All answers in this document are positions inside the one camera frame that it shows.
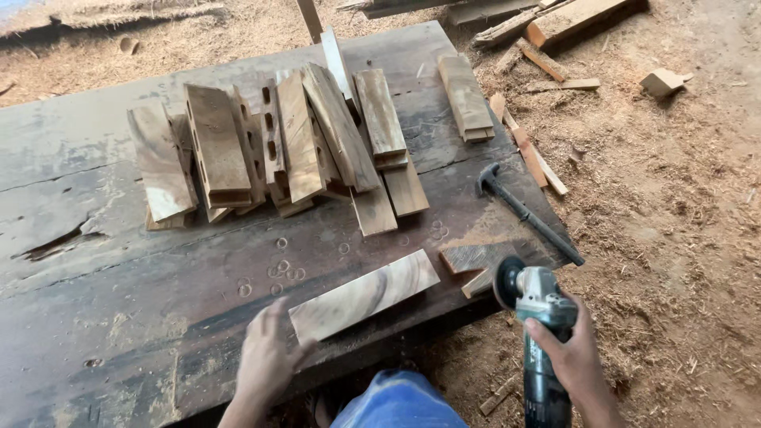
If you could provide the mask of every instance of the wooden workbench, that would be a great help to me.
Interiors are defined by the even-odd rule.
[[[327,199],[289,219],[267,204],[187,230],[143,225],[126,110],[156,97],[181,113],[184,82],[234,83],[255,104],[255,71],[324,65],[320,46],[0,110],[0,426],[159,426],[223,403],[244,328],[275,295],[297,305],[419,248],[441,283],[322,342],[286,396],[483,318],[493,298],[465,299],[438,258],[452,240],[478,243],[474,228],[533,264],[566,263],[504,203],[475,196],[500,161],[500,179],[567,238],[496,118],[490,142],[457,135],[436,66],[455,49],[438,22],[342,46],[350,70],[384,70],[431,204],[371,238]],[[282,333],[292,346],[287,318]]]

